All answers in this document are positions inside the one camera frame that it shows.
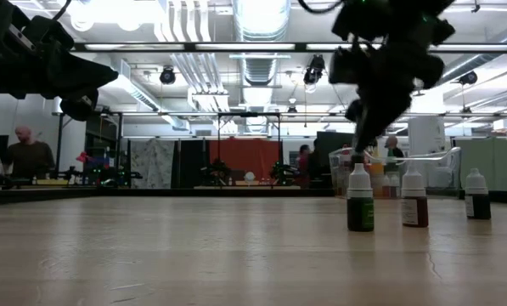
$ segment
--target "red object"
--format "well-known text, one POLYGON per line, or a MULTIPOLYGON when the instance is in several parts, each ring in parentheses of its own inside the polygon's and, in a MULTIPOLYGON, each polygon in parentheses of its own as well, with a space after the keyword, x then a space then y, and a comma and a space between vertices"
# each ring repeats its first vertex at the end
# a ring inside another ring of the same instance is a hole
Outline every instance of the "red object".
POLYGON ((297 185, 301 186, 301 188, 306 189, 310 186, 310 176, 307 172, 307 160, 308 154, 303 154, 298 159, 298 170, 300 173, 295 178, 295 182, 297 185))
POLYGON ((91 161, 93 158, 91 156, 88 156, 87 153, 85 152, 82 152, 78 157, 76 157, 76 160, 79 161, 79 162, 89 162, 91 161))
MULTIPOLYGON (((278 142, 262 139, 221 140, 221 160, 233 170, 253 172, 257 180, 269 178, 278 161, 278 142)), ((210 142, 210 160, 217 158, 217 141, 210 142)))

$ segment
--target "bottle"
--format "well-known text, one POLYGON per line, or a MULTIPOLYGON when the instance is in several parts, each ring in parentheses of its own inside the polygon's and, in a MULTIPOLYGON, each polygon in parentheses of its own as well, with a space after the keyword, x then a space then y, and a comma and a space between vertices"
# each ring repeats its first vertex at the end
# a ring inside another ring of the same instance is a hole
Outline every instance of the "bottle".
POLYGON ((391 197, 391 180, 388 176, 385 176, 383 178, 383 185, 382 185, 382 195, 384 198, 388 199, 391 197))
POLYGON ((423 178, 413 163, 408 166, 408 171, 403 176, 400 203, 404 226, 421 228, 429 226, 429 210, 423 178))
POLYGON ((400 197, 400 179, 397 175, 391 176, 391 198, 398 199, 400 197))
POLYGON ((472 168, 466 177, 466 217, 481 220, 491 219, 491 201, 485 178, 477 168, 472 168))
POLYGON ((364 171, 363 163, 356 163, 349 175, 347 228, 363 232, 374 230, 374 198, 370 176, 364 171))

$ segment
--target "white bottle cap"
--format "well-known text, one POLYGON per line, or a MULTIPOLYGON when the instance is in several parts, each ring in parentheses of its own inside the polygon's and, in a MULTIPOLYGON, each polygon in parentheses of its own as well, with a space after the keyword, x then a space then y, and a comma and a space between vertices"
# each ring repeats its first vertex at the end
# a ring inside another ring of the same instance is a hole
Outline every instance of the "white bottle cap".
POLYGON ((465 191, 471 194, 488 194, 487 183, 478 168, 472 168, 466 177, 465 191))
POLYGON ((384 185, 384 186, 391 186, 391 180, 389 179, 389 177, 388 177, 388 176, 385 176, 385 177, 383 178, 383 185, 384 185))
POLYGON ((413 163, 408 165, 408 171, 403 176, 402 197, 406 196, 426 196, 423 178, 413 163))
POLYGON ((400 179, 398 179, 398 176, 396 175, 391 176, 391 186, 393 187, 400 186, 400 179))
POLYGON ((364 164, 356 163, 355 169, 349 174, 349 187, 347 188, 348 197, 371 198, 372 185, 370 176, 364 171, 364 164))

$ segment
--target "patterned panel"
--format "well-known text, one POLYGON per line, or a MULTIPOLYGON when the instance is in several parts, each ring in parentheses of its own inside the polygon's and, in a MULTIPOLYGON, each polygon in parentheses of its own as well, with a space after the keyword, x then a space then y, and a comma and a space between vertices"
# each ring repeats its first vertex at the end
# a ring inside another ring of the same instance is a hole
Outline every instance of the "patterned panel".
POLYGON ((143 179, 133 179, 134 189, 170 189, 174 142, 150 139, 131 143, 131 169, 143 179))

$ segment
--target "dark liquid bottle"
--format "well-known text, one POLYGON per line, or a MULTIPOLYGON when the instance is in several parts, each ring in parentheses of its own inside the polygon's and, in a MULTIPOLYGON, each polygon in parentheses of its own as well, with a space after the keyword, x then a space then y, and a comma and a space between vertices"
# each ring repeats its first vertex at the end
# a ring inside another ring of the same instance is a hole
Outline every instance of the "dark liquid bottle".
POLYGON ((403 176, 402 194, 400 203, 403 225, 417 228, 429 226, 429 208, 423 178, 413 163, 409 164, 408 171, 403 176))
POLYGON ((409 227, 428 227, 429 208, 426 196, 407 196, 401 200, 403 225, 409 227))
POLYGON ((466 217, 471 219, 490 220, 491 200, 489 194, 466 193, 466 217))
POLYGON ((465 189, 466 217, 473 219, 491 219, 491 200, 485 178, 477 168, 472 168, 466 177, 465 189))

